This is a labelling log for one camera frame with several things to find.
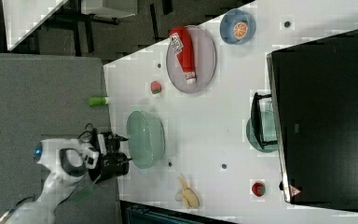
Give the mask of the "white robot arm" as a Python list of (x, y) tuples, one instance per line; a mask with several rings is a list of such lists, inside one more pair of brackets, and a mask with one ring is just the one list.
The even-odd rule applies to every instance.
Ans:
[(34, 161), (49, 170), (37, 199), (24, 198), (0, 217), (0, 224), (55, 224), (57, 206), (71, 198), (79, 202), (90, 196), (104, 180), (126, 175), (130, 158), (120, 152), (128, 139), (113, 133), (90, 133), (81, 138), (42, 140)]

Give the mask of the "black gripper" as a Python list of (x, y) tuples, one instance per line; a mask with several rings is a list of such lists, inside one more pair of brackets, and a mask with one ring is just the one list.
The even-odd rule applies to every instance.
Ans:
[(89, 177), (94, 183), (126, 175), (130, 170), (130, 161), (120, 146), (129, 138), (111, 132), (99, 133), (97, 135), (100, 157), (94, 169), (89, 169)]

